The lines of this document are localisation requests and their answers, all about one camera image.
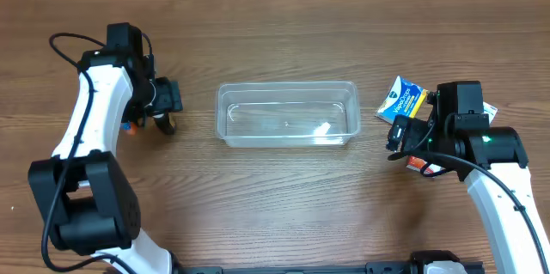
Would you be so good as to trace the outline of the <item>blue VapoDrops box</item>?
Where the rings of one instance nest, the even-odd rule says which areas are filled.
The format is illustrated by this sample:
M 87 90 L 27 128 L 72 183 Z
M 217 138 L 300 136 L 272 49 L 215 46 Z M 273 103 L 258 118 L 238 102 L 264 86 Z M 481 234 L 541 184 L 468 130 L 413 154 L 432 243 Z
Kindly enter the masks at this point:
M 419 85 L 397 76 L 376 116 L 390 124 L 398 115 L 414 118 L 428 93 Z

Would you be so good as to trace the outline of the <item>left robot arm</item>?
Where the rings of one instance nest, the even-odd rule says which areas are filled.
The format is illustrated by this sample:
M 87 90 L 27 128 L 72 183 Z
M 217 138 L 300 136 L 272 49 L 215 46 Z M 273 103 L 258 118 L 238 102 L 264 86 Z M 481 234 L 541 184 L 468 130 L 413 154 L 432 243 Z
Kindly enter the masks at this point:
M 143 230 L 138 197 L 116 158 L 122 129 L 153 119 L 162 133 L 175 133 L 179 84 L 157 76 L 150 38 L 128 22 L 108 25 L 106 42 L 70 64 L 79 92 L 67 130 L 27 174 L 44 221 L 46 267 L 63 273 L 104 261 L 120 273 L 182 273 L 174 253 Z

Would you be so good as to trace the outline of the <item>orange tube white cap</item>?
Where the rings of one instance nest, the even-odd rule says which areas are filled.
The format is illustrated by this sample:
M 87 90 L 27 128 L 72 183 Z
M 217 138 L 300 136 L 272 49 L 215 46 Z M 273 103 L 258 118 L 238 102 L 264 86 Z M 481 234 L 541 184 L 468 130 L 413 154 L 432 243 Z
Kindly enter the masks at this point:
M 132 122 L 122 123 L 120 128 L 123 132 L 131 136 L 135 135 L 138 130 L 137 126 Z

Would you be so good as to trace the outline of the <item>white box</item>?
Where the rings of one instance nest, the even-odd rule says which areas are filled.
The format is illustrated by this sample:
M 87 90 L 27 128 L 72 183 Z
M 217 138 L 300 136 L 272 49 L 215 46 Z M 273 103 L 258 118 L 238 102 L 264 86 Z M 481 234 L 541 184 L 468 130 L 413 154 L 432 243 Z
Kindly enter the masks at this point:
M 498 113 L 498 109 L 489 103 L 483 102 L 483 113 L 487 115 L 489 123 L 491 123 Z

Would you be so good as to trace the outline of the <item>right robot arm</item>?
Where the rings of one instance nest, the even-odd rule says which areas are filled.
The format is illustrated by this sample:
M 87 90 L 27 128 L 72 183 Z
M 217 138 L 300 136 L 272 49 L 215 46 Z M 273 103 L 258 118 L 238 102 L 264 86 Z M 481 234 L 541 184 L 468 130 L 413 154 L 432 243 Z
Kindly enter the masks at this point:
M 535 205 L 529 159 L 511 127 L 492 127 L 478 81 L 446 82 L 428 93 L 427 120 L 396 114 L 389 160 L 414 156 L 454 172 L 480 214 L 501 273 L 547 273 L 549 240 Z

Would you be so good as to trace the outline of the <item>black bottle white cap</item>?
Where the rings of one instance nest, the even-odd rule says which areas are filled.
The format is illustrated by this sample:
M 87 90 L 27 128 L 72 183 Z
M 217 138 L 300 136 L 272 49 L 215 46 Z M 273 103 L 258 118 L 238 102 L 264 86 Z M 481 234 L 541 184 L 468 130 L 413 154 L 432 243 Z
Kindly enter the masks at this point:
M 170 113 L 159 114 L 153 117 L 157 128 L 165 135 L 174 135 L 176 122 Z

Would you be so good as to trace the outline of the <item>red box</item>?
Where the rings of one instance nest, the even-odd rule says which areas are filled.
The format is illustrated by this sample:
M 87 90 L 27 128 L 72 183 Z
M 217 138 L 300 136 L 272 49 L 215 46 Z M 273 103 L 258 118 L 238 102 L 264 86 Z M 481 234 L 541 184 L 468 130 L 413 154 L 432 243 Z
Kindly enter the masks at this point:
M 409 169 L 412 169 L 413 171 L 419 172 L 425 165 L 426 165 L 426 161 L 422 160 L 421 158 L 418 158 L 415 156 L 409 156 L 407 158 L 406 167 Z M 442 167 L 435 164 L 431 164 L 429 167 L 425 169 L 424 174 L 440 173 L 442 170 L 443 170 Z

